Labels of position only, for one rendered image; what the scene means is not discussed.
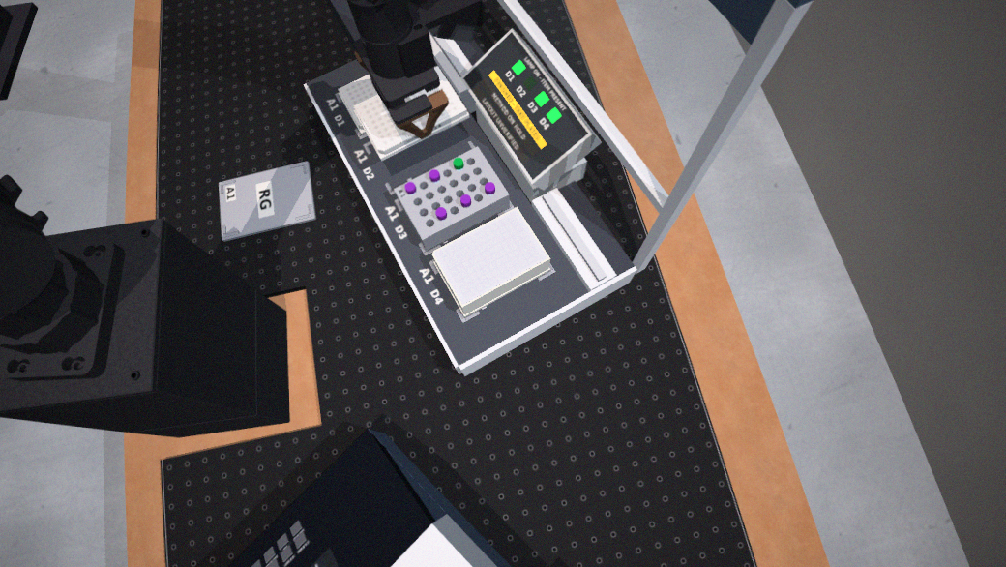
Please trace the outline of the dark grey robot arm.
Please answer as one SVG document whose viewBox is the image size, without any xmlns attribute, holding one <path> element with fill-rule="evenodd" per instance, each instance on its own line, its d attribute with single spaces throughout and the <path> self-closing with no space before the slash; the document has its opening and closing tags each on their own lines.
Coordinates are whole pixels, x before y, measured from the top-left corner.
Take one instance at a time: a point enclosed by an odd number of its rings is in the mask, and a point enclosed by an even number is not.
<svg viewBox="0 0 1006 567">
<path fill-rule="evenodd" d="M 484 24 L 482 0 L 347 2 L 358 32 L 371 42 L 400 38 L 412 21 L 398 43 L 407 78 L 435 67 L 429 32 L 472 43 Z M 17 209 L 21 193 L 14 178 L 0 179 L 0 375 L 18 381 L 99 377 L 125 251 L 109 240 L 49 244 L 48 216 Z"/>
</svg>

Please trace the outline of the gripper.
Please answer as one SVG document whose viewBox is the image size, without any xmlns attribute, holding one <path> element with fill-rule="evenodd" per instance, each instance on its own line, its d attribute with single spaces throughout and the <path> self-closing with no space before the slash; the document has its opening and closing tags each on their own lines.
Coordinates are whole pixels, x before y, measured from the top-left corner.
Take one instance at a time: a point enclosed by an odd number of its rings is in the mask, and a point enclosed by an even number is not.
<svg viewBox="0 0 1006 567">
<path fill-rule="evenodd" d="M 410 21 L 408 29 L 400 38 L 386 43 L 371 42 L 360 35 L 361 39 L 354 42 L 356 49 L 354 54 L 359 64 L 369 72 L 373 87 L 389 110 L 389 115 L 396 126 L 423 139 L 431 135 L 439 115 L 448 106 L 449 100 L 441 89 L 433 94 L 420 94 L 405 102 L 405 98 L 424 89 L 429 92 L 439 87 L 439 76 L 434 68 L 410 78 L 406 77 L 398 43 L 407 38 L 412 26 Z M 429 117 L 425 128 L 421 130 L 412 121 L 426 114 L 429 114 Z"/>
</svg>

